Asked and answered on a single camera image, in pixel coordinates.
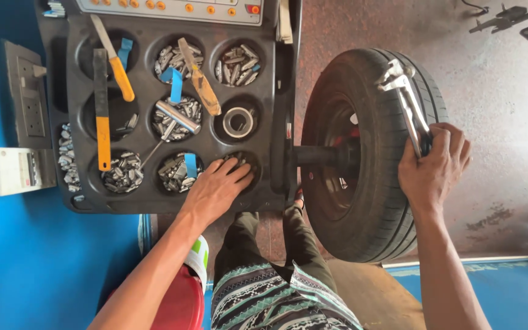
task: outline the black plastic tray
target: black plastic tray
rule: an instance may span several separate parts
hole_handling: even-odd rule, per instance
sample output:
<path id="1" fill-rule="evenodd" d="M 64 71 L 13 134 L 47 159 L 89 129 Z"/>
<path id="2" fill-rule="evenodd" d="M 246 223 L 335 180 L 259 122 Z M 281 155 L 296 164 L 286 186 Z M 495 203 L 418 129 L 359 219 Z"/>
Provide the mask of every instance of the black plastic tray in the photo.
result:
<path id="1" fill-rule="evenodd" d="M 46 10 L 36 0 L 36 11 Z M 151 127 L 156 101 L 170 94 L 170 85 L 160 82 L 153 66 L 158 52 L 175 45 L 180 37 L 198 46 L 205 61 L 202 71 L 218 96 L 223 110 L 235 101 L 249 101 L 258 111 L 258 127 L 250 138 L 240 143 L 220 139 L 214 129 L 215 118 L 206 110 L 202 130 L 181 142 L 165 143 L 144 166 L 144 180 L 138 189 L 127 194 L 107 190 L 97 166 L 97 143 L 94 125 L 92 51 L 101 43 L 87 13 L 81 13 L 73 1 L 62 1 L 67 18 L 39 16 L 40 33 L 46 49 L 48 67 L 48 104 L 53 147 L 58 153 L 61 125 L 71 123 L 73 144 L 82 190 L 70 193 L 64 183 L 64 172 L 57 166 L 57 180 L 63 190 L 64 204 L 78 213 L 171 213 L 182 206 L 186 193 L 173 194 L 164 189 L 157 170 L 172 154 L 194 152 L 204 164 L 242 151 L 258 160 L 259 176 L 248 191 L 233 203 L 231 211 L 282 210 L 296 188 L 296 166 L 291 165 L 292 139 L 287 139 L 287 123 L 292 124 L 295 103 L 296 61 L 300 40 L 301 2 L 291 2 L 293 45 L 277 43 L 276 1 L 266 0 L 263 24 L 247 27 L 183 20 L 135 18 L 99 15 L 110 38 L 117 46 L 122 37 L 132 39 L 134 47 L 128 60 L 127 74 L 136 94 L 133 102 L 121 99 L 115 81 L 109 81 L 110 128 L 122 126 L 133 113 L 139 120 L 129 135 L 112 141 L 112 152 L 131 151 L 144 159 L 159 142 Z M 260 56 L 260 75 L 248 86 L 227 87 L 217 82 L 214 66 L 221 53 L 233 44 L 246 43 Z M 198 99 L 190 80 L 183 83 L 183 94 Z M 84 202 L 73 197 L 85 196 Z"/>

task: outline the wheel weight tray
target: wheel weight tray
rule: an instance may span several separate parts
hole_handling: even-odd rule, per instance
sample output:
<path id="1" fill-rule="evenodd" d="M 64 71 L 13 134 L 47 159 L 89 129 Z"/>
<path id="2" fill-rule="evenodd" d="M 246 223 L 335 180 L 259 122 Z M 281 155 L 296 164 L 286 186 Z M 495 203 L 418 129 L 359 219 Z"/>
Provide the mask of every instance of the wheel weight tray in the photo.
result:
<path id="1" fill-rule="evenodd" d="M 286 128 L 292 124 L 295 94 L 295 63 L 298 54 L 296 45 L 279 44 L 275 40 L 275 27 L 265 23 L 261 27 L 246 27 L 182 20 L 136 18 L 120 15 L 99 15 L 117 51 L 121 39 L 133 40 L 128 57 L 127 75 L 136 98 L 126 102 L 112 79 L 108 66 L 109 121 L 112 133 L 112 158 L 122 152 L 139 154 L 144 160 L 156 147 L 160 137 L 152 128 L 155 104 L 170 95 L 171 85 L 161 82 L 154 73 L 158 54 L 168 45 L 176 46 L 179 38 L 185 37 L 190 45 L 201 49 L 204 57 L 201 70 L 211 84 L 223 114 L 209 115 L 202 107 L 201 131 L 183 141 L 163 143 L 143 168 L 144 178 L 140 186 L 131 192 L 116 193 L 108 190 L 98 169 L 95 108 L 93 95 L 93 49 L 102 48 L 89 14 L 80 13 L 69 6 L 68 33 L 61 41 L 48 33 L 47 27 L 57 24 L 54 19 L 39 18 L 40 31 L 48 56 L 58 56 L 59 49 L 66 47 L 66 109 L 55 100 L 59 78 L 54 75 L 58 59 L 50 58 L 47 66 L 48 94 L 51 107 L 50 124 L 52 144 L 59 155 L 59 139 L 62 125 L 70 122 L 71 137 L 75 151 L 75 162 L 80 178 L 81 190 L 70 192 L 64 182 L 65 171 L 56 164 L 57 179 L 63 191 L 64 204 L 78 213 L 172 213 L 177 212 L 187 192 L 167 191 L 158 176 L 158 170 L 166 159 L 180 152 L 196 154 L 204 167 L 224 156 L 243 152 L 257 164 L 254 182 L 234 201 L 231 211 L 282 210 L 288 201 L 290 188 L 286 187 L 286 147 L 292 140 L 286 139 Z M 260 58 L 258 77 L 247 86 L 229 87 L 219 83 L 215 77 L 215 66 L 221 55 L 232 46 L 246 44 Z M 191 80 L 182 84 L 182 95 L 200 101 Z M 231 141 L 219 125 L 225 112 L 237 106 L 255 110 L 257 127 L 246 139 Z M 132 132 L 119 136 L 116 130 L 133 115 L 138 122 Z M 83 201 L 75 196 L 83 195 Z"/>

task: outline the hand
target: hand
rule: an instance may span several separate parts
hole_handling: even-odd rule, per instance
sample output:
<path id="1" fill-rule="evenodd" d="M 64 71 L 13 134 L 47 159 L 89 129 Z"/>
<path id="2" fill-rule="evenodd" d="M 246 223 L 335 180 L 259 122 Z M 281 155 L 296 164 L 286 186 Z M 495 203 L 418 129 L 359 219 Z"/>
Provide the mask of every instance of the hand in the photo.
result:
<path id="1" fill-rule="evenodd" d="M 231 207 L 233 200 L 254 179 L 250 164 L 229 173 L 238 164 L 237 158 L 216 160 L 197 178 L 182 205 L 179 215 L 191 215 L 202 229 L 216 221 Z"/>
<path id="2" fill-rule="evenodd" d="M 413 212 L 443 211 L 443 203 L 470 163 L 471 144 L 449 123 L 429 125 L 433 147 L 417 160 L 411 139 L 398 165 L 398 181 Z"/>

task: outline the blue tape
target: blue tape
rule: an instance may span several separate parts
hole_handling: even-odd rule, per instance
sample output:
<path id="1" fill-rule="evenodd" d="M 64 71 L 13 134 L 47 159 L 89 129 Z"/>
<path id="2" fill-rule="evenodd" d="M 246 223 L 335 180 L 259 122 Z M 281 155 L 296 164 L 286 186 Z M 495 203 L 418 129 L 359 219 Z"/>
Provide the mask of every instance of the blue tape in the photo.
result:
<path id="1" fill-rule="evenodd" d="M 119 57 L 124 70 L 127 70 L 127 57 L 130 56 L 132 46 L 134 46 L 133 41 L 121 38 L 121 48 L 117 51 L 117 57 Z"/>
<path id="2" fill-rule="evenodd" d="M 172 89 L 170 90 L 170 101 L 180 103 L 182 94 L 182 74 L 173 67 L 168 68 L 160 75 L 160 80 L 168 82 L 172 79 Z"/>
<path id="3" fill-rule="evenodd" d="M 196 178 L 196 155 L 194 153 L 185 154 L 185 165 L 187 165 L 187 177 Z"/>

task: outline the stained floor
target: stained floor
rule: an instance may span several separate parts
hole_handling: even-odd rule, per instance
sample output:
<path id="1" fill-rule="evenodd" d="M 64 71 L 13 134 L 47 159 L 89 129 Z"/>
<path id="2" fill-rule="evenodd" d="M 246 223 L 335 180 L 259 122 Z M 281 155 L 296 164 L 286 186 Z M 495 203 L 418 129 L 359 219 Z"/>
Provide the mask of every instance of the stained floor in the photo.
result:
<path id="1" fill-rule="evenodd" d="M 487 20 L 501 11 L 500 1 Z M 505 1 L 528 7 L 528 0 Z M 450 120 L 473 141 L 473 161 L 445 204 L 445 220 L 463 256 L 528 253 L 528 22 L 469 34 L 475 11 L 459 0 L 304 0 L 297 74 L 295 138 L 307 100 L 325 66 L 353 48 L 403 52 L 435 78 Z M 231 217 L 205 233 L 212 258 Z M 262 217 L 262 255 L 283 260 L 280 214 Z"/>

